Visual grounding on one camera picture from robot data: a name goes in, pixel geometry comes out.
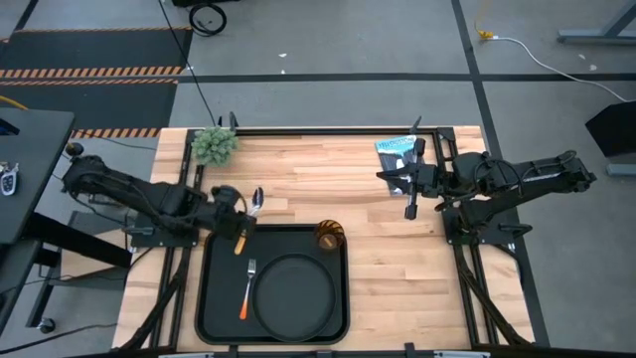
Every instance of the hazard tape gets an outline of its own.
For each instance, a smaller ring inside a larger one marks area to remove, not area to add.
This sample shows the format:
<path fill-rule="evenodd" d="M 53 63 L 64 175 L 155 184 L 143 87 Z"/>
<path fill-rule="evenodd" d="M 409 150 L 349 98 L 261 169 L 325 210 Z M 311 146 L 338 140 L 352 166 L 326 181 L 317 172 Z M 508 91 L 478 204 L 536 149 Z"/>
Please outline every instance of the hazard tape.
<path fill-rule="evenodd" d="M 161 128 L 76 129 L 71 134 L 71 138 L 154 138 L 160 131 Z"/>
<path fill-rule="evenodd" d="M 85 77 L 117 76 L 161 76 L 179 75 L 181 66 L 150 66 L 127 68 L 91 68 L 91 69 L 28 69 L 0 70 L 0 79 L 59 79 Z"/>
<path fill-rule="evenodd" d="M 93 86 L 93 85 L 136 85 L 136 84 L 178 84 L 171 79 L 150 80 L 87 80 L 87 81 L 8 81 L 0 86 Z"/>
<path fill-rule="evenodd" d="M 190 26 L 177 26 L 173 30 L 192 30 Z M 115 28 L 115 29 L 23 29 L 15 33 L 43 33 L 43 32 L 108 32 L 108 31 L 161 31 L 170 30 L 169 27 L 146 27 L 146 28 Z"/>

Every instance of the white cable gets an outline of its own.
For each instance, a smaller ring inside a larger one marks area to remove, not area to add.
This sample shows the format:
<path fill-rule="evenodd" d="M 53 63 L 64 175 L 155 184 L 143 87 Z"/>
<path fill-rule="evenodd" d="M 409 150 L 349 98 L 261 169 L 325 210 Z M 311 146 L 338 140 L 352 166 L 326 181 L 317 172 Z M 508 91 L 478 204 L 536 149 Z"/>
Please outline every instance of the white cable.
<path fill-rule="evenodd" d="M 575 77 L 572 77 L 572 76 L 570 76 L 570 75 L 568 75 L 568 74 L 566 74 L 566 73 L 564 73 L 564 72 L 561 72 L 561 71 L 559 71 L 559 70 L 557 70 L 557 69 L 555 69 L 555 68 L 552 68 L 552 67 L 550 67 L 550 66 L 548 66 L 548 65 L 546 65 L 546 64 L 544 64 L 544 63 L 542 63 L 541 61 L 537 60 L 537 58 L 536 58 L 535 56 L 533 56 L 533 54 L 530 52 L 530 50 L 528 50 L 528 47 L 527 47 L 526 45 L 524 45 L 524 43 L 523 43 L 523 42 L 521 42 L 521 41 L 519 41 L 519 40 L 512 39 L 512 38 L 502 38 L 502 37 L 497 37 L 497 36 L 492 37 L 492 38 L 487 39 L 487 40 L 488 40 L 488 41 L 499 41 L 499 40 L 502 40 L 502 41 L 510 41 L 510 42 L 514 42 L 515 44 L 519 44 L 521 47 L 523 47 L 523 48 L 524 48 L 524 50 L 526 50 L 526 52 L 528 53 L 528 55 L 530 55 L 530 58 L 531 58 L 531 59 L 533 59 L 533 61 L 534 61 L 534 62 L 536 62 L 536 63 L 537 63 L 537 65 L 539 65 L 539 66 L 543 67 L 544 69 L 550 70 L 550 71 L 552 71 L 552 72 L 554 72 L 554 73 L 557 73 L 557 74 L 559 74 L 559 75 L 561 75 L 561 76 L 564 76 L 564 77 L 566 77 L 566 78 L 568 78 L 568 79 L 570 79 L 570 80 L 572 80 L 572 81 L 576 81 L 576 82 L 578 82 L 578 83 L 582 83 L 582 84 L 590 84 L 590 85 L 594 85 L 594 86 L 600 87 L 600 88 L 602 88 L 602 89 L 607 90 L 608 92 L 610 92 L 613 96 L 615 96 L 616 98 L 618 98 L 620 101 L 628 102 L 628 101 L 636 100 L 636 99 L 629 99 L 629 100 L 628 100 L 628 99 L 625 99 L 625 98 L 623 98 L 622 96 L 620 96 L 618 93 L 616 93 L 615 91 L 613 91 L 613 90 L 611 90 L 611 89 L 607 88 L 606 86 L 604 86 L 604 85 L 602 85 L 602 84 L 599 84 L 599 83 L 596 83 L 596 82 L 593 82 L 593 81 L 586 81 L 586 80 L 577 79 L 577 78 L 575 78 Z"/>

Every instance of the green plant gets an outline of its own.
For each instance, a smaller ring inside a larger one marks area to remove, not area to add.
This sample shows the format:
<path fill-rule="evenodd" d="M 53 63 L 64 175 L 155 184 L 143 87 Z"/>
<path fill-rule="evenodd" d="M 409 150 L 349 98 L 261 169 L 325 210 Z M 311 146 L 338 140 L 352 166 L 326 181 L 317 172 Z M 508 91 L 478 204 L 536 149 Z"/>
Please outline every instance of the green plant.
<path fill-rule="evenodd" d="M 239 147 L 239 139 L 231 130 L 210 127 L 195 132 L 192 150 L 203 165 L 227 166 L 232 152 Z"/>

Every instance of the concrete floor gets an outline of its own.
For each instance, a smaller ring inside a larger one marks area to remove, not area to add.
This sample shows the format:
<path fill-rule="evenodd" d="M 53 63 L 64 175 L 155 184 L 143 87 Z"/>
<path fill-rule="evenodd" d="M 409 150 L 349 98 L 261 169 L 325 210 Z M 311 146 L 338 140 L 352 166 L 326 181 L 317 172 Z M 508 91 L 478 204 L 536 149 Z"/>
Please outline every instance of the concrete floor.
<path fill-rule="evenodd" d="M 10 1 L 16 11 L 0 14 L 0 38 L 15 26 L 26 0 Z M 173 25 L 187 12 L 167 2 Z M 480 44 L 472 32 L 481 1 L 462 0 L 471 41 L 483 74 L 543 74 L 521 47 Z M 524 41 L 535 55 L 561 70 L 578 73 L 636 73 L 636 47 L 564 46 L 561 28 L 597 27 L 622 0 L 493 0 L 482 28 Z M 242 0 L 223 3 L 229 23 L 218 37 L 193 40 L 190 61 L 198 75 L 447 73 L 467 74 L 450 1 Z M 115 28 L 165 26 L 154 1 L 40 0 L 27 28 Z M 636 98 L 633 82 L 607 86 Z M 552 346 L 636 352 L 636 181 L 609 178 L 606 159 L 584 123 L 616 99 L 575 83 L 486 83 L 504 157 L 513 162 L 579 153 L 599 177 L 580 195 L 552 195 L 520 207 L 533 273 Z M 241 125 L 482 125 L 470 82 L 324 82 L 204 84 L 215 115 L 234 111 Z M 178 87 L 171 126 L 207 125 L 209 118 L 191 84 Z M 126 139 L 155 145 L 155 139 Z M 114 168 L 148 178 L 152 152 L 97 139 L 83 142 Z M 118 158 L 134 158 L 124 163 Z M 65 162 L 57 173 L 64 172 Z M 38 210 L 67 221 L 75 203 L 52 179 Z M 37 292 L 25 288 L 0 349 L 42 338 L 24 322 Z M 57 287 L 46 315 L 59 332 L 117 319 L 121 292 Z M 113 330 L 93 330 L 11 355 L 70 356 L 104 352 Z"/>

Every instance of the wooden table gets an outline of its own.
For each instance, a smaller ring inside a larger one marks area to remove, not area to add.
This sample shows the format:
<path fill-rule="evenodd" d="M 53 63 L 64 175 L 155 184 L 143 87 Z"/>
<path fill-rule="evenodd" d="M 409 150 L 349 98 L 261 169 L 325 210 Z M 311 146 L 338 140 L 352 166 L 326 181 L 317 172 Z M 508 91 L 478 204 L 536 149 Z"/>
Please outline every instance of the wooden table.
<path fill-rule="evenodd" d="M 459 152 L 483 151 L 478 126 L 454 127 Z M 163 129 L 151 181 L 176 183 L 187 129 Z M 228 168 L 206 170 L 202 189 L 213 184 L 235 186 L 251 193 L 261 186 L 264 224 L 340 222 L 349 245 L 351 327 L 331 346 L 241 346 L 240 351 L 403 350 L 469 348 L 457 270 L 446 244 L 437 200 L 420 199 L 414 221 L 403 218 L 405 198 L 390 197 L 374 142 L 393 135 L 285 135 L 240 137 L 239 151 Z M 425 160 L 435 163 L 432 141 Z M 188 176 L 194 178 L 194 167 Z M 194 321 L 203 258 L 203 243 L 193 249 L 188 273 L 178 350 L 227 351 L 199 339 Z M 174 267 L 179 261 L 175 254 Z M 506 318 L 526 339 L 533 333 L 516 264 L 498 250 L 482 248 L 490 295 Z M 128 276 L 113 346 L 127 341 L 157 298 L 164 249 L 144 257 Z M 481 307 L 473 299 L 485 341 Z M 161 344 L 167 344 L 172 307 L 164 314 Z"/>

